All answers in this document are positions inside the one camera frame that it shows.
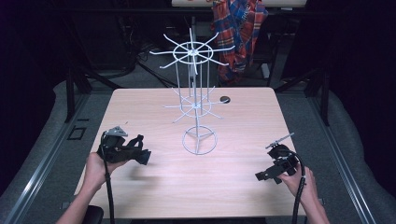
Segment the person's right hand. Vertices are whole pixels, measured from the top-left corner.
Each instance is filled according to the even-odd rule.
[[[288,189],[294,196],[296,196],[298,187],[300,185],[300,180],[302,177],[301,169],[302,168],[300,163],[297,163],[296,166],[297,172],[294,175],[281,174],[278,176],[278,178],[281,179],[286,184],[286,186],[288,186]],[[301,198],[302,200],[318,199],[317,183],[315,182],[314,173],[306,166],[305,166],[305,184],[304,184],[303,195]]]

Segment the black cable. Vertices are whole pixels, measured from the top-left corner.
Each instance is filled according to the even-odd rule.
[[[297,189],[295,199],[294,199],[293,216],[292,216],[292,220],[291,220],[292,224],[296,224],[297,217],[298,217],[298,209],[300,206],[301,195],[303,194],[303,188],[304,188],[304,184],[305,184],[305,165],[303,163],[303,160],[297,153],[295,153],[291,150],[279,150],[279,151],[291,153],[293,156],[295,156],[299,160],[299,163],[301,165],[301,179],[300,179],[300,184],[299,184],[299,187]]]
[[[155,71],[151,70],[150,68],[148,68],[147,66],[145,66],[144,64],[142,64],[141,62],[137,61],[136,62],[140,67],[142,67],[144,70],[146,70],[147,72],[149,72],[150,74],[152,74],[153,76],[155,76],[166,88],[169,87],[177,87],[177,84],[170,81],[169,79],[161,76],[160,74],[156,73]]]
[[[113,192],[111,190],[111,181],[110,181],[110,173],[108,172],[107,168],[107,161],[106,161],[106,153],[103,150],[103,140],[106,135],[106,132],[102,133],[102,137],[100,139],[100,148],[102,150],[102,155],[103,155],[103,161],[105,163],[105,179],[106,179],[106,187],[107,187],[107,197],[108,197],[108,208],[110,210],[110,223],[115,224],[115,219],[114,219],[114,201],[113,201]]]

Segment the black chair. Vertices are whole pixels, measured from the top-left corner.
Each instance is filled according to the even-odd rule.
[[[279,43],[282,37],[290,33],[290,20],[284,16],[274,15],[268,16],[262,23],[260,33],[256,41],[254,53],[253,53],[253,65],[257,66],[255,69],[261,69],[264,63],[269,64],[269,77],[267,79],[266,86],[269,87],[271,84],[271,77],[274,72],[276,63],[276,56],[278,53]]]
[[[89,205],[85,213],[83,224],[100,224],[103,219],[104,211],[101,207]]]

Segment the plaid fabric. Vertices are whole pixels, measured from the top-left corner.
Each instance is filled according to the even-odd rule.
[[[241,79],[252,55],[260,26],[268,15],[261,0],[215,0],[213,1],[214,29],[219,33],[221,51],[219,61],[228,66],[219,66],[219,82],[226,86]]]

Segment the rotating display rack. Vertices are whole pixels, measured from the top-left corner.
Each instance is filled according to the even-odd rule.
[[[195,119],[195,125],[187,129],[182,137],[183,147],[186,148],[190,153],[195,155],[204,155],[211,152],[216,147],[216,144],[218,142],[216,133],[209,127],[202,125],[200,123],[200,118],[206,115],[212,115],[219,119],[222,119],[221,116],[210,112],[212,105],[227,104],[230,102],[230,100],[227,98],[222,98],[220,99],[220,101],[211,102],[209,97],[210,92],[215,89],[215,87],[209,88],[210,62],[222,66],[228,65],[227,63],[220,63],[216,60],[213,60],[212,57],[214,56],[214,52],[226,51],[234,48],[232,47],[228,49],[212,49],[208,44],[213,41],[218,36],[218,34],[219,33],[203,43],[195,40],[194,35],[192,34],[192,31],[190,29],[190,42],[185,42],[182,44],[178,44],[176,41],[172,40],[166,35],[163,35],[168,41],[176,45],[174,50],[163,52],[150,52],[154,55],[172,54],[175,59],[173,62],[165,66],[160,66],[160,68],[164,69],[173,64],[175,65],[177,75],[177,90],[173,90],[176,95],[178,95],[179,105],[166,105],[165,107],[180,109],[181,116],[178,119],[174,120],[174,122],[178,122],[183,117],[190,117]],[[180,90],[180,76],[178,72],[179,63],[186,64],[188,67],[189,89],[187,96],[183,96]],[[206,91],[204,91],[202,81],[204,70],[203,66],[205,64],[207,76]],[[197,87],[197,76],[200,77],[199,87]],[[205,144],[205,147],[202,147],[202,143],[204,141],[210,141],[210,144]]]

